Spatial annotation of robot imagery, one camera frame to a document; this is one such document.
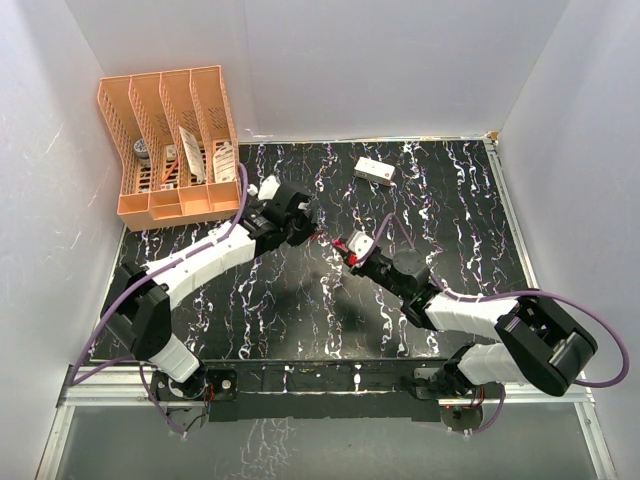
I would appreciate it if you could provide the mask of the pink strap keychain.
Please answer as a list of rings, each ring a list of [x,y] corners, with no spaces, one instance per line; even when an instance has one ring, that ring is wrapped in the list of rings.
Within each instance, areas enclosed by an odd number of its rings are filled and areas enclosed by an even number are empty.
[[[338,251],[341,255],[347,254],[349,252],[348,247],[344,243],[342,239],[335,239],[332,242],[332,245],[336,251]]]

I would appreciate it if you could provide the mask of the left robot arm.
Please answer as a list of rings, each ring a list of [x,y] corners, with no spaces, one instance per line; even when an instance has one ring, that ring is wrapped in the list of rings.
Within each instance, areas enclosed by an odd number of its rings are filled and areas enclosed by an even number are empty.
[[[304,243],[317,230],[310,203],[307,191],[268,177],[232,219],[193,245],[144,266],[118,266],[101,324],[136,361],[165,374],[181,397],[200,397],[207,368],[174,333],[173,311],[227,271],[282,244]]]

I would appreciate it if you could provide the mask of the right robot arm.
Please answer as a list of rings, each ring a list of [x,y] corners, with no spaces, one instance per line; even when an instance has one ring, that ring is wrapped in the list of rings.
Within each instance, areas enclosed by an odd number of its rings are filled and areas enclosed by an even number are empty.
[[[555,300],[521,295],[487,302],[450,297],[433,279],[415,250],[393,257],[374,248],[370,255],[347,252],[345,264],[401,301],[414,326],[457,331],[487,339],[460,347],[428,378],[409,380],[435,397],[471,395],[488,383],[529,383],[562,396],[597,352],[594,337]]]

